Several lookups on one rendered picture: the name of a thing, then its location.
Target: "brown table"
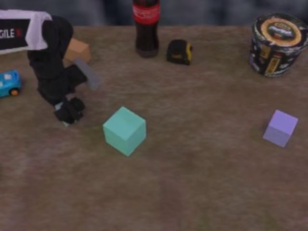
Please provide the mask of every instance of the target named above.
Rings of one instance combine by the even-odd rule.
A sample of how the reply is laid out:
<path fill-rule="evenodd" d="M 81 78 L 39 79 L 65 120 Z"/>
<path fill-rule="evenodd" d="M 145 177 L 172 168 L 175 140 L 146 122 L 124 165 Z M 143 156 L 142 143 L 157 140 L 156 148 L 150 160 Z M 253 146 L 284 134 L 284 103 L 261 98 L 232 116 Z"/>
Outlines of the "brown table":
<path fill-rule="evenodd" d="M 247 65 L 247 27 L 162 27 L 153 59 L 134 52 L 133 27 L 79 27 L 102 87 L 79 86 L 85 117 L 65 128 L 36 92 L 25 53 L 17 97 L 0 99 L 1 231 L 307 231 L 308 55 L 266 79 Z M 172 39 L 194 47 L 170 64 Z M 147 120 L 129 157 L 102 124 L 125 106 Z M 283 149 L 262 139 L 276 109 L 297 118 Z"/>

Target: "dark background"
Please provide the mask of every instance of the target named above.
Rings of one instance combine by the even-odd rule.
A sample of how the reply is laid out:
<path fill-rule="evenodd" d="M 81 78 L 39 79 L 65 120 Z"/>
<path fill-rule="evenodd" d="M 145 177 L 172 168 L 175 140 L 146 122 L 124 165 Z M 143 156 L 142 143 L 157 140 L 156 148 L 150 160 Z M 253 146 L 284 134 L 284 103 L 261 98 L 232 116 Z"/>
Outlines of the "dark background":
<path fill-rule="evenodd" d="M 268 12 L 308 23 L 308 0 L 161 0 L 161 25 L 250 25 Z M 1 0 L 2 9 L 47 11 L 75 26 L 133 25 L 131 0 Z"/>

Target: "bottle label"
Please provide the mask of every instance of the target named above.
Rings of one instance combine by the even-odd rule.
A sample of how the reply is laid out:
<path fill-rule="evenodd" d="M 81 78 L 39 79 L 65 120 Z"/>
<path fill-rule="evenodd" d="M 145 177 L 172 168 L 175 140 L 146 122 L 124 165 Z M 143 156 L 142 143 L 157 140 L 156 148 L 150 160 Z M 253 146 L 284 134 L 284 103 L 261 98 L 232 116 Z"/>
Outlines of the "bottle label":
<path fill-rule="evenodd" d="M 160 17 L 160 4 L 152 7 L 142 7 L 133 4 L 134 20 L 140 24 L 157 23 Z"/>

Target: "orange cube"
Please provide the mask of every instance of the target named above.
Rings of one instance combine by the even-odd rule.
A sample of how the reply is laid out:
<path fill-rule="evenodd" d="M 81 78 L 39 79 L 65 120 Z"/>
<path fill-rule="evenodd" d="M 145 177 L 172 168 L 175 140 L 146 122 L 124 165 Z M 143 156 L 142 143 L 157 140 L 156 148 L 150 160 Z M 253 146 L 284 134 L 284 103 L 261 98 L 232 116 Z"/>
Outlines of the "orange cube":
<path fill-rule="evenodd" d="M 90 47 L 87 43 L 72 38 L 68 45 L 64 58 L 71 62 L 75 59 L 82 59 L 83 61 L 88 63 L 91 60 Z"/>

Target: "bottle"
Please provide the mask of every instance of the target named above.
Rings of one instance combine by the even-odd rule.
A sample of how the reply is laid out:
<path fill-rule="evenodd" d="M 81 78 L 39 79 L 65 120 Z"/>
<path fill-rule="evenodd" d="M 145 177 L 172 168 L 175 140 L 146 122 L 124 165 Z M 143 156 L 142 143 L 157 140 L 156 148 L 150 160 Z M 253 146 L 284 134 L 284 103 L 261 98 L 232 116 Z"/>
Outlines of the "bottle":
<path fill-rule="evenodd" d="M 155 57 L 159 49 L 157 35 L 160 0 L 133 0 L 136 24 L 136 52 L 143 58 Z"/>

